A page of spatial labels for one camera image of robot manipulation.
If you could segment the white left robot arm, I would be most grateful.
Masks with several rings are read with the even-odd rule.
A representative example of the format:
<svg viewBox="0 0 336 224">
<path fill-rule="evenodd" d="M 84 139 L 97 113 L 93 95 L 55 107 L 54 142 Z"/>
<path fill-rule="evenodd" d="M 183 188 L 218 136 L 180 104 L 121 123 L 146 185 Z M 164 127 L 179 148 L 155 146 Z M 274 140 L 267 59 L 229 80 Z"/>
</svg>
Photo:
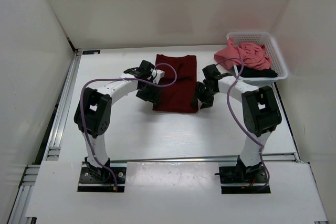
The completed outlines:
<svg viewBox="0 0 336 224">
<path fill-rule="evenodd" d="M 88 173 L 98 182 L 112 182 L 116 178 L 104 140 L 112 105 L 134 91 L 138 98 L 157 104 L 162 92 L 159 82 L 164 76 L 163 70 L 143 60 L 138 67 L 125 70 L 118 78 L 95 79 L 83 86 L 74 122 L 85 139 Z"/>
</svg>

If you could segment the pink t-shirt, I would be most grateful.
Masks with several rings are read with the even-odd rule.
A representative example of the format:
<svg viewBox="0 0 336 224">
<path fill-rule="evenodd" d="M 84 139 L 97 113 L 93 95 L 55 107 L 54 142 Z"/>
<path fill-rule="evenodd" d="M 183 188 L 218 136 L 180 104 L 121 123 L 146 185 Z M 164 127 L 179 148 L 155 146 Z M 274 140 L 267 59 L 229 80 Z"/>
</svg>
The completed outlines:
<svg viewBox="0 0 336 224">
<path fill-rule="evenodd" d="M 267 47 L 252 42 L 241 42 L 236 46 L 232 38 L 227 46 L 214 54 L 214 60 L 229 70 L 234 65 L 256 70 L 270 69 L 272 59 L 266 54 Z"/>
</svg>

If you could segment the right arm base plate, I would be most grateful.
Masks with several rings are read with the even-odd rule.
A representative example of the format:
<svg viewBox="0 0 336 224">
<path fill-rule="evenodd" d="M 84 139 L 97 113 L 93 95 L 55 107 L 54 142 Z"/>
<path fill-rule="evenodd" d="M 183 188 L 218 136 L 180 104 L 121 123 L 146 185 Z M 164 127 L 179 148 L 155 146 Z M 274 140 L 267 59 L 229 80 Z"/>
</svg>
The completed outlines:
<svg viewBox="0 0 336 224">
<path fill-rule="evenodd" d="M 234 166 L 220 166 L 214 174 L 219 177 L 222 195 L 229 194 L 270 194 L 267 173 L 264 167 L 251 174 L 243 175 Z"/>
</svg>

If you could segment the dark red t-shirt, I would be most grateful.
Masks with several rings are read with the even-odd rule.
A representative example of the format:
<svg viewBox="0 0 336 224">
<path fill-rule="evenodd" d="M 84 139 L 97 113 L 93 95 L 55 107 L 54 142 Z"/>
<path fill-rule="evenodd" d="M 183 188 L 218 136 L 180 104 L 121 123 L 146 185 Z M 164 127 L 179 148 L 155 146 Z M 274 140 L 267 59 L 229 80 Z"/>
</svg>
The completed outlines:
<svg viewBox="0 0 336 224">
<path fill-rule="evenodd" d="M 163 88 L 159 103 L 152 110 L 174 113 L 196 113 L 197 106 L 192 106 L 195 97 L 197 83 L 197 58 L 195 55 L 184 57 L 169 57 L 156 55 L 155 64 L 158 69 L 165 72 L 160 85 L 166 85 L 175 81 L 169 87 Z"/>
</svg>

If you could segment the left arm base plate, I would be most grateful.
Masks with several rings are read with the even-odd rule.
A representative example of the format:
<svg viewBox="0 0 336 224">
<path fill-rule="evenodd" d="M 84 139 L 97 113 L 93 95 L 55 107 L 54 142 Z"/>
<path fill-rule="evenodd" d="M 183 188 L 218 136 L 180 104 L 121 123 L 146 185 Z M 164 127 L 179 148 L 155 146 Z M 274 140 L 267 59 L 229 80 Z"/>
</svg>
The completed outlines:
<svg viewBox="0 0 336 224">
<path fill-rule="evenodd" d="M 127 164 L 112 163 L 110 169 L 116 177 L 117 187 L 115 186 L 114 177 L 108 170 L 103 168 L 103 175 L 101 176 L 91 170 L 85 162 L 82 162 L 77 191 L 88 193 L 123 193 L 127 178 Z"/>
</svg>

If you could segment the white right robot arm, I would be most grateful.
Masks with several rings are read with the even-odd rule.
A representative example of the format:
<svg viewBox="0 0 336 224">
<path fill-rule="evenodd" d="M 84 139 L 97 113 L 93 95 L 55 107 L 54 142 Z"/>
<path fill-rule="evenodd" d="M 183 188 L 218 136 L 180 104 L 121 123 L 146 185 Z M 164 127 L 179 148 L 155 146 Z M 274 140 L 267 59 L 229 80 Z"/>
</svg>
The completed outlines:
<svg viewBox="0 0 336 224">
<path fill-rule="evenodd" d="M 215 64 L 203 69 L 205 79 L 196 84 L 195 99 L 201 108 L 210 108 L 214 96 L 226 95 L 228 109 L 246 134 L 244 147 L 236 167 L 226 175 L 230 183 L 247 183 L 260 174 L 269 180 L 262 152 L 271 133 L 282 121 L 282 116 L 271 87 L 257 87 L 238 80 L 229 73 L 220 73 Z"/>
</svg>

